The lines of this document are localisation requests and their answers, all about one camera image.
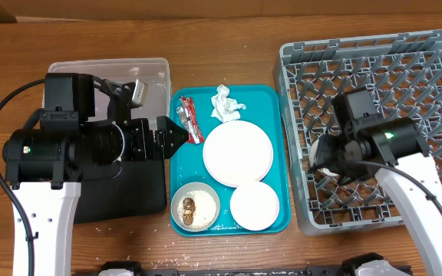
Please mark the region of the large white plate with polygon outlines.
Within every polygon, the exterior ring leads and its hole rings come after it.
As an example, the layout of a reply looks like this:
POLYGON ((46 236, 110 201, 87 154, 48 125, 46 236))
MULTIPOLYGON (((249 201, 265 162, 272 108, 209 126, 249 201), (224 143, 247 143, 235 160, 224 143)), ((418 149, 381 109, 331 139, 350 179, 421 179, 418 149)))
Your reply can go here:
POLYGON ((215 127, 203 144, 203 163, 219 183, 236 188, 262 180, 272 167, 269 136, 254 123, 234 120, 215 127))

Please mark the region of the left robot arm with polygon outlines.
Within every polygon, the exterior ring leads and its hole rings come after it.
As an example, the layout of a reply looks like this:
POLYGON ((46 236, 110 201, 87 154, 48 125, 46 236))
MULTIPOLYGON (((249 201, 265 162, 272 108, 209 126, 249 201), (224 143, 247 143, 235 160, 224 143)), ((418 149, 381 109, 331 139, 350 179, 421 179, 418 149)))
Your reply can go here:
POLYGON ((15 220, 12 272, 68 275, 73 227, 166 206, 164 161, 188 132, 159 116, 133 118, 142 87, 91 74, 49 73, 44 105, 2 151, 15 220))

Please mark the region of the pink bowl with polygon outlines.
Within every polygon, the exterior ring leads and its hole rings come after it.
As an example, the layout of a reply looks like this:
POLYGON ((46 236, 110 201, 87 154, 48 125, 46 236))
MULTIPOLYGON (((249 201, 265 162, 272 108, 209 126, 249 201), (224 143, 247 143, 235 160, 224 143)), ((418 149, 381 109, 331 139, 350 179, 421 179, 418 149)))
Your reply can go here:
POLYGON ((270 227, 279 215, 279 197, 263 182, 248 182, 232 193, 230 211, 233 219, 249 231, 270 227))

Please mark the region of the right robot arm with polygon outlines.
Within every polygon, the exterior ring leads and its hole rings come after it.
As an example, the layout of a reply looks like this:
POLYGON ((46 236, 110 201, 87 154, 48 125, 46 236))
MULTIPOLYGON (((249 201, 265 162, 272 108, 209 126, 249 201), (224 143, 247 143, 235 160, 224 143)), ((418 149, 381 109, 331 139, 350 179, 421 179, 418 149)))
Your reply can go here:
POLYGON ((375 179, 394 203, 427 273, 442 275, 442 185, 429 146, 408 117, 387 121, 367 89, 331 102, 340 134, 312 144, 309 172, 335 176, 340 186, 375 179))

